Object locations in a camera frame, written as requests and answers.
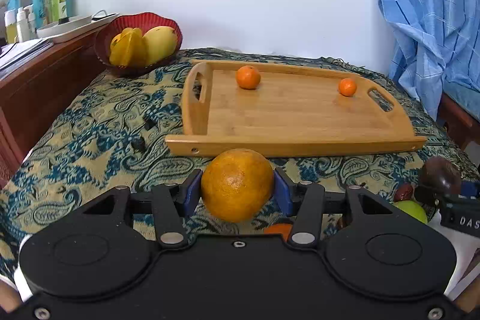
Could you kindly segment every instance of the orange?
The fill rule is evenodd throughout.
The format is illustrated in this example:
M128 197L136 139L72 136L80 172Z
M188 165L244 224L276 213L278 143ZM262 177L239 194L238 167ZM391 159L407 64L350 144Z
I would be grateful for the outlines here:
M289 239L290 231L292 230L292 224L279 223L273 226L267 227L263 230L264 234L282 234L283 240L287 241Z
M260 153L236 149L221 153L202 176L201 196L208 211L237 223L252 218L272 195L270 163Z
M252 67L251 65L244 65L237 70L235 79L241 88L254 90L260 83L261 77L258 69Z
M338 91L340 94L345 95L345 97L352 97L355 94L355 91L357 91L357 84L353 79L346 77L345 79L340 80Z

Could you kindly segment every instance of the wooden tray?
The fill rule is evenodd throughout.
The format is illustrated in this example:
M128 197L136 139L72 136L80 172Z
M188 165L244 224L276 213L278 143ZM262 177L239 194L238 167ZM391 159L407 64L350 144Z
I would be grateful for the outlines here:
M183 135L167 135L174 155L216 156L249 148L264 156L338 156L413 151L409 117L383 87L350 72L294 65L193 60L181 100ZM235 71L249 64L262 75L256 90L237 86ZM344 77L357 82L353 97L338 92ZM194 92L200 84L200 99ZM381 109L373 90L390 102Z

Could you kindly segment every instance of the fruit bowl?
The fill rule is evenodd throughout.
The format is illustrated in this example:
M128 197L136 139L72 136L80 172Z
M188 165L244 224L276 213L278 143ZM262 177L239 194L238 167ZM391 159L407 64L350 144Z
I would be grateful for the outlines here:
M140 28L142 30L142 34L145 34L156 26L170 26L177 34L177 47L172 55L160 59L156 63L148 65L147 67L128 67L125 65L110 64L110 43L117 34L122 32L123 29ZM182 38L183 37L180 28L174 20L158 16L154 13L140 13L132 16L120 16L110 22L97 33L97 36L95 37L94 49L98 59L112 74L116 76L135 77L147 74L155 68L158 68L162 65L167 65L173 61L178 50L180 49L180 46L182 45Z

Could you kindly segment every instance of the paisley tablecloth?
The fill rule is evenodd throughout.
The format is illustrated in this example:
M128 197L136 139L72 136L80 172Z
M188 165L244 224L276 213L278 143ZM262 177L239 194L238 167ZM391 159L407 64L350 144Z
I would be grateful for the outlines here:
M169 133L182 133L179 103L191 69L189 60L193 58L357 72L392 93L410 116L417 134L428 137L426 145L417 152L270 159L272 165L282 167L294 181L319 181L330 191L365 183L370 191L391 200L394 190L404 181L417 182L418 169L433 155L442 155L456 164L464 179L479 178L465 153L424 113L421 105L397 90L383 75L333 58L246 55L212 48L185 50L179 53L176 63L137 79L100 74L55 120L0 193L2 274L12 276L18 243L25 234L42 229L113 186L126 184L136 192L149 191L152 185L181 182L194 168L206 167L210 159L172 156L164 141ZM157 127L145 130L145 114L156 119ZM143 154L131 146L131 141L139 136L147 145ZM271 199L253 220L239 224L216 219L200 203L195 215L184 224L189 234L261 233L266 226L283 219ZM336 219L337 216L325 216L325 234L335 232ZM155 236L149 215L136 219L134 228L147 238Z

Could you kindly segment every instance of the stack of papers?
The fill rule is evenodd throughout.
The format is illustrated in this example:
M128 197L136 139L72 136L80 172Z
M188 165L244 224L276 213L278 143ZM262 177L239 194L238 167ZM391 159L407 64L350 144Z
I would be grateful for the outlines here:
M0 53L0 78L53 46L49 39L36 39L4 46Z

